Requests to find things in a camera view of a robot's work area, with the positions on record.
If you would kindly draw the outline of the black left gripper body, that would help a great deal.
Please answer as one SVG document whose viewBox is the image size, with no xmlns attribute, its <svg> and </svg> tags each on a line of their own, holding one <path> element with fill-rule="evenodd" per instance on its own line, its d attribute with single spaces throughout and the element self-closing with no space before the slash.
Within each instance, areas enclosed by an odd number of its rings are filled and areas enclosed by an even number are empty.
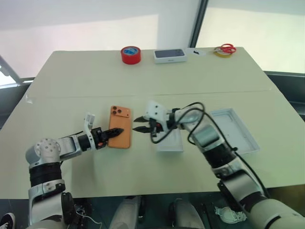
<svg viewBox="0 0 305 229">
<path fill-rule="evenodd" d="M 91 130 L 91 134 L 96 149 L 101 149 L 107 146 L 109 137 L 106 131 L 103 131 L 100 127 L 97 127 Z"/>
</svg>

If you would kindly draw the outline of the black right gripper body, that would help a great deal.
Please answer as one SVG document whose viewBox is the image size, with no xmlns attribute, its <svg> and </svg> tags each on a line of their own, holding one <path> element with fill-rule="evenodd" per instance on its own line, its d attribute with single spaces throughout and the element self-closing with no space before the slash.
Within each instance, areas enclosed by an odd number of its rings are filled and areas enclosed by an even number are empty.
<svg viewBox="0 0 305 229">
<path fill-rule="evenodd" d="M 157 137 L 159 133 L 167 132 L 167 122 L 166 120 L 155 120 L 153 118 L 149 119 L 150 126 L 150 137 Z"/>
</svg>

